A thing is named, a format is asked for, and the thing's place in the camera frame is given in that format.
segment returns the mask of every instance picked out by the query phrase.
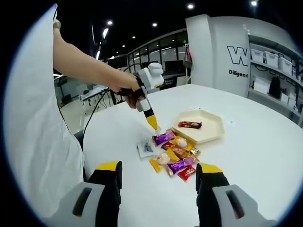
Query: person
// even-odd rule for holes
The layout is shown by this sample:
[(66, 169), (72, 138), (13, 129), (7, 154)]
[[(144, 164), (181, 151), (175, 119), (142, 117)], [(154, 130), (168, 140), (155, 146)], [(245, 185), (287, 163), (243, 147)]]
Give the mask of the person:
[[(30, 29), (12, 64), (4, 98), (8, 162), (24, 198), (38, 217), (52, 216), (60, 199), (83, 181), (84, 155), (60, 115), (53, 68), (110, 87), (139, 88), (136, 78), (65, 42), (52, 6)], [(127, 98), (131, 108), (135, 102)]]

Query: glass wall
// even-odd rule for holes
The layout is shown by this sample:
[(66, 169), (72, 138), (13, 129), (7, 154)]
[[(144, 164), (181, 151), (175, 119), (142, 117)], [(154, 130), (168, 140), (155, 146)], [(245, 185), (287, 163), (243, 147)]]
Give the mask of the glass wall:
[[(147, 67), (150, 62), (158, 62), (162, 65), (165, 74), (183, 72), (181, 68), (184, 67), (185, 43), (188, 43), (186, 30), (164, 36), (130, 53), (128, 65), (136, 63)], [(140, 68), (140, 65), (134, 65), (130, 71), (137, 72)]]

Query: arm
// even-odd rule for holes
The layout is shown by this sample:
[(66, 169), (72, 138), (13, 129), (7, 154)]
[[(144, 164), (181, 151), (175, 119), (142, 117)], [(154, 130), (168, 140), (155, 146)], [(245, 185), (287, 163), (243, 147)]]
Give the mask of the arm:
[(65, 42), (58, 28), (53, 30), (53, 67), (66, 76), (104, 85), (114, 91), (122, 87), (139, 89), (135, 76), (116, 70)]

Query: purple candy wrapper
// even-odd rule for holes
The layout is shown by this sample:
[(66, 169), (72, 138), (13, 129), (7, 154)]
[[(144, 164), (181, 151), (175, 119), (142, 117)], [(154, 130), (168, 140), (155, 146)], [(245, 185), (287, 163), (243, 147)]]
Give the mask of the purple candy wrapper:
[(167, 131), (164, 134), (153, 136), (153, 140), (155, 141), (156, 146), (168, 141), (174, 139), (176, 136), (172, 131)]
[(178, 172), (179, 170), (187, 167), (187, 166), (191, 166), (191, 165), (195, 165), (199, 162), (199, 160), (195, 157), (195, 156), (187, 156), (186, 158), (179, 160), (177, 162), (174, 163), (168, 163), (168, 173), (170, 176), (173, 176), (176, 172)]

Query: desk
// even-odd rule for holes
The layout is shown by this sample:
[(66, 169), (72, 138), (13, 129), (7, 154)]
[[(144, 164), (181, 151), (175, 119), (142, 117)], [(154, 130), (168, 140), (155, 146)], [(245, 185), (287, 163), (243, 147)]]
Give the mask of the desk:
[(92, 90), (90, 90), (87, 94), (81, 95), (80, 100), (82, 102), (84, 102), (90, 98), (93, 98), (96, 95), (99, 95), (101, 92), (103, 92), (106, 89), (107, 89), (107, 87), (105, 87), (105, 86), (97, 85)]
[[(252, 100), (197, 85), (152, 93), (149, 101), (161, 128), (193, 107), (221, 116), (225, 136), (197, 147), (201, 162), (220, 167), (258, 203), (267, 219), (279, 220), (299, 193), (303, 176), (303, 130), (278, 112)], [(120, 227), (197, 226), (195, 179), (187, 183), (157, 174), (136, 144), (153, 134), (143, 113), (121, 103), (93, 115), (84, 138), (90, 176), (102, 162), (122, 160)]]

